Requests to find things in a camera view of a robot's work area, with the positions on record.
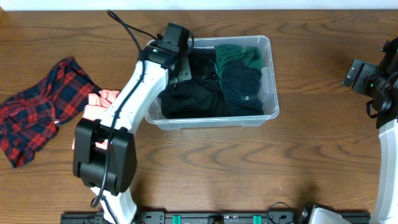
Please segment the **large black garment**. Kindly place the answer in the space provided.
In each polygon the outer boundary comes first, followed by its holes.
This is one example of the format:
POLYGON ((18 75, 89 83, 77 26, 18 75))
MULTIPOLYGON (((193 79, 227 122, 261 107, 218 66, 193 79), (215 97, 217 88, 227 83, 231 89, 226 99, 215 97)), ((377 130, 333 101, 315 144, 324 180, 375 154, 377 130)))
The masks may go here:
POLYGON ((224 102, 213 49, 194 49, 188 56, 192 78, 170 84, 158 98, 167 119, 230 116, 224 102))

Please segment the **clear plastic storage bin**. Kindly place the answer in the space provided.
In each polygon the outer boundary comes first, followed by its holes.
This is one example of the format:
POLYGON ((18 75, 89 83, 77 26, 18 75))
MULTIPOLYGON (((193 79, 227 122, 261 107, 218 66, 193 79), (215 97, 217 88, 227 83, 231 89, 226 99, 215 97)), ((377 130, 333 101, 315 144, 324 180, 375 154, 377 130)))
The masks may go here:
POLYGON ((279 114, 277 87, 275 84, 274 65, 272 59, 271 42, 264 35, 236 36, 236 37, 209 37, 195 38, 196 49, 213 49, 216 45, 234 44, 245 47, 257 47, 262 54, 264 67, 259 83, 260 89, 257 97, 263 103, 263 115, 259 116, 233 116, 215 118, 189 118, 166 119, 161 113, 161 102, 156 98, 150 105, 145 119, 148 123, 158 126, 162 130, 183 128, 205 128, 222 126, 260 126, 279 114))

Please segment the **dark navy garment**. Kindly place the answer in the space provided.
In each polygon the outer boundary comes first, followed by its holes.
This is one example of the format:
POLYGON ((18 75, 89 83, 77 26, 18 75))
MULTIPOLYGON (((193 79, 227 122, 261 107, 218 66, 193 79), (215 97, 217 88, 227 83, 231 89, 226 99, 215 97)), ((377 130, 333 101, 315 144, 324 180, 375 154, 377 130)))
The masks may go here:
POLYGON ((258 98, 262 73, 246 67, 243 62, 229 63, 223 73, 224 102, 232 116, 263 115, 263 103, 258 98))

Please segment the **dark green garment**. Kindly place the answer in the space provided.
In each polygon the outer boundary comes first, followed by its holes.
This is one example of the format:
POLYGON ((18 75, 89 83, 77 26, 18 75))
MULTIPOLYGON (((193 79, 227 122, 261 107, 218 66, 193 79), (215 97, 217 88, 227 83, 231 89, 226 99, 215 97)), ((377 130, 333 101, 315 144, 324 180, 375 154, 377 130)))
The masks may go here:
POLYGON ((233 44, 215 46, 216 69, 220 79, 229 63, 240 61, 248 68, 261 70, 264 67, 261 51, 257 47, 246 47, 233 44))

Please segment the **pink garment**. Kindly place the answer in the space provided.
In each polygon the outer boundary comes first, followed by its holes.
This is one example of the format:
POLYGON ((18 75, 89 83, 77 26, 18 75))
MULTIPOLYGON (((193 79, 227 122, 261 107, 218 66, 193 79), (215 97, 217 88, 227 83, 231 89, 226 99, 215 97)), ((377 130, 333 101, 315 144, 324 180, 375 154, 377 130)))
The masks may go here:
POLYGON ((90 121, 98 119, 116 100, 119 93, 120 91, 117 90, 101 90, 99 93, 90 93, 82 118, 90 121))

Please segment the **red navy plaid shirt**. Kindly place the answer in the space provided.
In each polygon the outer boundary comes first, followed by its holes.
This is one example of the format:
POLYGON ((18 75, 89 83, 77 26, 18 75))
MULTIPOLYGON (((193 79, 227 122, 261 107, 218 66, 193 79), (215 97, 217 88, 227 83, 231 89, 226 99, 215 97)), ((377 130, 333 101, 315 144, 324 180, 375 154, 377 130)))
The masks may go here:
POLYGON ((36 85, 1 104, 1 150, 13 168, 31 162, 61 125, 80 114, 90 93, 99 93, 73 57, 52 67, 36 85))

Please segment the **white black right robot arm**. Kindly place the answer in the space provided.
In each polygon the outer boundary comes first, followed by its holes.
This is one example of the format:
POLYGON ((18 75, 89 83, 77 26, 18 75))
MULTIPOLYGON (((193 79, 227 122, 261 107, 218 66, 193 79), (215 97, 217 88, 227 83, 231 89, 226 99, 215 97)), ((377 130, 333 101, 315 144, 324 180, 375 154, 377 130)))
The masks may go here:
POLYGON ((383 43, 379 65, 354 60, 342 85, 370 97, 366 113, 376 120, 381 143, 381 168, 373 214, 338 213, 314 205, 305 207, 299 223, 397 223, 397 39, 383 43))

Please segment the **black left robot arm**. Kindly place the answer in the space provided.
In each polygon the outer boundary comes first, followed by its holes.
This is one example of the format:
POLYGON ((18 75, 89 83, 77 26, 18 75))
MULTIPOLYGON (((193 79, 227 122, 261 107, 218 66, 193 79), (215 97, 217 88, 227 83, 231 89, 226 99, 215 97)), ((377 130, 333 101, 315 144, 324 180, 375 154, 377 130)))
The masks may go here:
POLYGON ((94 120, 75 128, 73 174, 95 194, 110 223, 132 223, 137 212, 130 185, 137 169, 134 135, 151 103, 176 80, 190 47, 148 45, 116 100, 94 120))

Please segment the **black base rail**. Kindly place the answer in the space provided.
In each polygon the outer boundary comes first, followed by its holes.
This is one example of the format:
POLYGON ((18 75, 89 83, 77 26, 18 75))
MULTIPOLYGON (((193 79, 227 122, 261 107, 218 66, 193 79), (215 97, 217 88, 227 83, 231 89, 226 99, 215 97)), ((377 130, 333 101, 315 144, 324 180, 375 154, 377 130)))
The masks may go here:
MULTIPOLYGON (((343 220, 350 223, 369 223, 371 214, 368 212, 344 212, 339 213, 343 220)), ((266 224, 266 223, 299 223, 294 212, 271 212, 269 219, 266 213, 164 213, 141 212, 136 215, 132 223, 137 224, 266 224)), ((61 224, 78 223, 110 223, 105 220, 103 212, 91 214, 62 214, 61 224)))

